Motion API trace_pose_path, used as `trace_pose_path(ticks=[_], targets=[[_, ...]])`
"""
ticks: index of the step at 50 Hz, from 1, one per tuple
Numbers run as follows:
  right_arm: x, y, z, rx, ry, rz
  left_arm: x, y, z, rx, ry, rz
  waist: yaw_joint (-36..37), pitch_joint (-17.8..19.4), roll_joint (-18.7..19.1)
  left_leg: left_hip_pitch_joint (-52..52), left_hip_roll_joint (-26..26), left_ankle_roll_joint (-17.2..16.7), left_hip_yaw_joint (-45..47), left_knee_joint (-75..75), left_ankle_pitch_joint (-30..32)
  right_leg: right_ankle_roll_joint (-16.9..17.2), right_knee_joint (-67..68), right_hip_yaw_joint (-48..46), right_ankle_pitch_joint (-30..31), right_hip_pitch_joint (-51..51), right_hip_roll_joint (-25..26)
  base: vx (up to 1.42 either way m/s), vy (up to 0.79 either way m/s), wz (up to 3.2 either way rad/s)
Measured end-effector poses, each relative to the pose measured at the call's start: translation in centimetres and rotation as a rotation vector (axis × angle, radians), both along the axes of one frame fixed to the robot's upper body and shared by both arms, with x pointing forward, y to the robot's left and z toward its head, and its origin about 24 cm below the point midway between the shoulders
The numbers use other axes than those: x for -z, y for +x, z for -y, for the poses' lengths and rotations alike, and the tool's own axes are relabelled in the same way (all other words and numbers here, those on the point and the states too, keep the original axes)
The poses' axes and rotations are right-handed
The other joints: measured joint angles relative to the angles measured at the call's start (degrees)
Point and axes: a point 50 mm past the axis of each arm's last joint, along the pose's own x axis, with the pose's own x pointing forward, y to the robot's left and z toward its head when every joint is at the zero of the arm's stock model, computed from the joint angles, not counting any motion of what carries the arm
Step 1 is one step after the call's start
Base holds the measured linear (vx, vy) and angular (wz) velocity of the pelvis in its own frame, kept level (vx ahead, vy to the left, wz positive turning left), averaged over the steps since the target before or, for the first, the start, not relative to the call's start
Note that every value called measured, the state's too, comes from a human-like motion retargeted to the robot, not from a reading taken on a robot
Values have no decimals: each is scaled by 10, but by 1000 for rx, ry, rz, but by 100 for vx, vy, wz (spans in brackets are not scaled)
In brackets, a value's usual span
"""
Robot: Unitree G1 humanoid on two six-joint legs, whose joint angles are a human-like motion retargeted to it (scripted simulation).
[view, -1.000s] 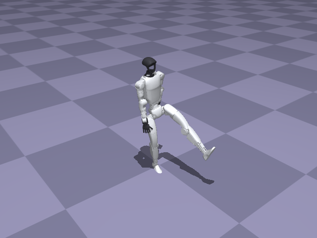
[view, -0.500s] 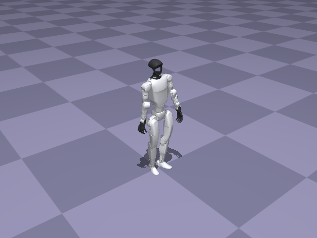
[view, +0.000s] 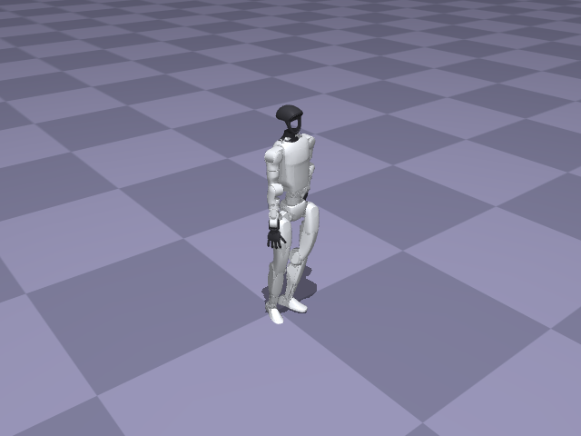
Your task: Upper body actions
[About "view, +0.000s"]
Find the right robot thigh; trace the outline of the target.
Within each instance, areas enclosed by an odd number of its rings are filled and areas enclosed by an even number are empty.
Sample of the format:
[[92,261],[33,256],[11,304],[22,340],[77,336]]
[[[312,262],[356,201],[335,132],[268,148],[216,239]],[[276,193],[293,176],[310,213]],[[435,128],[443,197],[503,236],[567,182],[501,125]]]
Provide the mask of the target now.
[[291,222],[288,219],[288,213],[281,211],[280,216],[279,216],[279,220],[280,220],[279,231],[281,232],[281,236],[286,241],[286,243],[284,243],[282,241],[282,239],[280,239],[281,248],[279,248],[279,245],[277,243],[278,249],[275,249],[274,242],[273,242],[273,246],[274,246],[273,247],[273,270],[274,270],[274,273],[276,274],[276,277],[277,277],[278,273],[283,273],[283,274],[286,273],[286,266],[287,266],[287,262],[289,259],[290,248],[291,248]]

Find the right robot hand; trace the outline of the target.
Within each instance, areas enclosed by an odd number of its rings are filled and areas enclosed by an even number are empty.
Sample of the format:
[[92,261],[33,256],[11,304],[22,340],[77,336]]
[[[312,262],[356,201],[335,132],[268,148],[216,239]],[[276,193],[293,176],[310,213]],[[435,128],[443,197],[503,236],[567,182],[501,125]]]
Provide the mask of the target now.
[[[270,241],[271,241],[271,248],[273,248],[275,246],[275,249],[278,249],[277,243],[279,245],[279,248],[281,248],[280,239],[282,239],[282,241],[284,243],[286,243],[286,241],[281,236],[281,232],[279,231],[279,229],[280,229],[280,220],[279,219],[278,219],[278,227],[277,228],[270,227],[270,220],[269,220],[270,232],[268,233],[268,242],[267,242],[268,247],[270,247]],[[274,242],[274,246],[273,246],[273,242]]]

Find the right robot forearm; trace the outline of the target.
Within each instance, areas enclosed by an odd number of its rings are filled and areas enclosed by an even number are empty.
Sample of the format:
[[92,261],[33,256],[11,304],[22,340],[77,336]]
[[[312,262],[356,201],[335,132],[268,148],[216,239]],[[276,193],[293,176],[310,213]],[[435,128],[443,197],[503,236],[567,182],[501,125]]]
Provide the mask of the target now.
[[270,227],[277,228],[278,227],[278,219],[280,216],[280,198],[275,197],[275,189],[270,186],[267,192],[267,202],[269,204],[269,218],[270,218]]

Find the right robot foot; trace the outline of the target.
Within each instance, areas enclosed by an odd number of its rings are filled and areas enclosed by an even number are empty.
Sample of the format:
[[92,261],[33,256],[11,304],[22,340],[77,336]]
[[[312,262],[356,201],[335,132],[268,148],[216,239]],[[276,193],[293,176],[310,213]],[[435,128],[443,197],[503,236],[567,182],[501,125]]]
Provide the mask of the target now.
[[269,301],[267,301],[265,304],[265,309],[267,310],[267,312],[268,312],[268,314],[273,322],[278,323],[278,324],[283,323],[283,318],[282,318],[277,306],[275,308],[272,305],[272,307],[270,309]]

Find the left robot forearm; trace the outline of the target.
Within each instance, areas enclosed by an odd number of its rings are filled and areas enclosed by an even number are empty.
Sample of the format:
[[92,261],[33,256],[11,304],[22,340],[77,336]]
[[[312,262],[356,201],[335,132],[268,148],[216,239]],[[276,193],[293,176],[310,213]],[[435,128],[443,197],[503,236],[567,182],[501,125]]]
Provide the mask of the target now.
[[305,193],[307,193],[309,191],[309,189],[310,189],[310,180],[311,180],[311,178],[312,178],[312,175],[309,176],[309,180],[308,180],[307,187],[304,188],[303,190],[301,190],[303,192],[303,194],[300,196],[302,199],[303,199]]

